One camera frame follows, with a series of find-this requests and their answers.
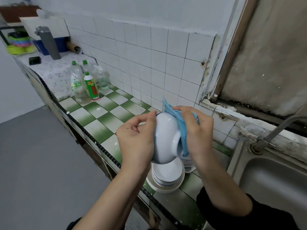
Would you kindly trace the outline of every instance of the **green bottle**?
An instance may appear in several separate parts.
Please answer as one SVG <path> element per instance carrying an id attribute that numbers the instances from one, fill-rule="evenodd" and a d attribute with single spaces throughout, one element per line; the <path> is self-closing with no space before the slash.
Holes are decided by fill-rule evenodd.
<path id="1" fill-rule="evenodd" d="M 95 85 L 94 78 L 90 75 L 89 72 L 85 72 L 85 84 L 88 89 L 88 92 L 90 93 L 90 97 L 93 101 L 98 101 L 99 100 L 99 95 L 98 91 Z"/>

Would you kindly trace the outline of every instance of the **gray tumbler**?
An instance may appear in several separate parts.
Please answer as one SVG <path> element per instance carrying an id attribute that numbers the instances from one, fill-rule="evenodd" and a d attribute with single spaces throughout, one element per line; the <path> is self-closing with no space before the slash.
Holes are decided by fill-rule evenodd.
<path id="1" fill-rule="evenodd" d="M 52 59 L 59 60 L 61 56 L 49 27 L 37 27 L 34 33 L 41 38 L 41 41 L 43 42 Z"/>

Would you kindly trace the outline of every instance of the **green and white tiled countertop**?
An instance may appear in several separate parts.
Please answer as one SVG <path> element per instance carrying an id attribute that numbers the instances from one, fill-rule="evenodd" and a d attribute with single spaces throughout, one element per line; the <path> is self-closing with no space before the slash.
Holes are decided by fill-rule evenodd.
<path id="1" fill-rule="evenodd" d="M 67 114 L 70 113 L 93 136 L 95 143 L 101 144 L 121 164 L 122 156 L 115 135 L 116 130 L 133 116 L 156 109 L 113 85 L 109 85 L 108 89 L 100 89 L 99 96 L 99 101 L 90 102 L 86 105 L 80 105 L 75 101 L 74 97 L 61 100 L 59 104 L 67 111 Z M 72 121 L 70 123 L 101 154 L 102 158 L 118 172 L 118 166 L 76 124 Z M 215 153 L 219 154 L 219 157 L 226 157 L 226 160 L 228 158 L 228 156 L 216 149 Z M 182 185 L 173 193 L 162 194 L 155 192 L 147 182 L 144 183 L 143 188 L 151 193 L 181 224 L 188 225 L 193 229 L 201 229 L 205 220 L 196 205 L 196 196 L 202 186 L 202 181 L 197 171 L 194 171 L 185 175 Z M 153 203 L 145 195 L 141 193 L 139 195 L 145 203 L 152 207 L 153 210 L 155 209 Z"/>

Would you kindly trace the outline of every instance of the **blue container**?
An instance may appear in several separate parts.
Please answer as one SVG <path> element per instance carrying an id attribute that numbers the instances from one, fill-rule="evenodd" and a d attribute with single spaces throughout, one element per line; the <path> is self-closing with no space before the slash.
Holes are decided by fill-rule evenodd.
<path id="1" fill-rule="evenodd" d="M 66 47 L 65 37 L 54 38 L 54 40 L 56 41 L 56 45 L 60 53 L 68 51 Z M 49 52 L 47 51 L 41 40 L 34 40 L 31 38 L 31 42 L 36 46 L 36 48 L 41 54 L 49 55 Z"/>

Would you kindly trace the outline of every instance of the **smartphone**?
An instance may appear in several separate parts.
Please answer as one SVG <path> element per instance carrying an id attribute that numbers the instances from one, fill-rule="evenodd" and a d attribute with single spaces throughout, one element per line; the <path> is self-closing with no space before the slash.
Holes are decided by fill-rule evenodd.
<path id="1" fill-rule="evenodd" d="M 41 58 L 39 56 L 30 57 L 29 65 L 41 64 Z"/>

